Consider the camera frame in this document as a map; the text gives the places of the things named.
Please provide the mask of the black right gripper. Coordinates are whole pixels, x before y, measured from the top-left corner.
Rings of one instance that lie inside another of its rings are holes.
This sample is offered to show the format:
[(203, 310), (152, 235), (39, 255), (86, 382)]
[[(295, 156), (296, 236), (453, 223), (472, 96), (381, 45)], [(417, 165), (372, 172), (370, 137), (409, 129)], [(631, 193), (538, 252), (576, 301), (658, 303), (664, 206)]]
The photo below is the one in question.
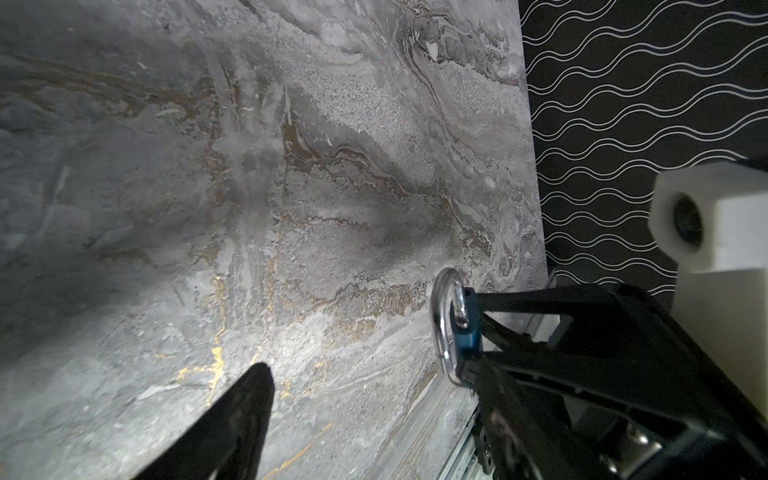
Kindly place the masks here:
[(496, 345), (459, 362), (497, 479), (763, 479), (767, 424), (643, 291), (474, 293)]

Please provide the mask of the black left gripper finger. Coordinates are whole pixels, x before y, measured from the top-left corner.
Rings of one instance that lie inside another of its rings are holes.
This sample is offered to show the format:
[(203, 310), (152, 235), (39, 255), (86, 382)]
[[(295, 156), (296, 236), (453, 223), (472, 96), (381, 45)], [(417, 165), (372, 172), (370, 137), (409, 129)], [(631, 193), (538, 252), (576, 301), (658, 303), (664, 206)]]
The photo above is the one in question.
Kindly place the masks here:
[(275, 386), (265, 363), (251, 366), (138, 479), (254, 479)]

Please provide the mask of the blue padlock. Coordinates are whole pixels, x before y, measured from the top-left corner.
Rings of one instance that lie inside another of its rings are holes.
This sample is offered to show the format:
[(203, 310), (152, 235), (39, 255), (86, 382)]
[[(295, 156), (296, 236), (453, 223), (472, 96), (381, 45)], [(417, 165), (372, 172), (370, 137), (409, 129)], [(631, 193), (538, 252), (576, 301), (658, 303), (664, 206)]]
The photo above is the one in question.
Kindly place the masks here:
[(476, 292), (464, 285), (457, 269), (440, 271), (432, 287), (429, 311), (442, 371), (453, 385), (473, 389), (476, 374), (466, 372), (466, 362), (483, 355), (481, 311)]

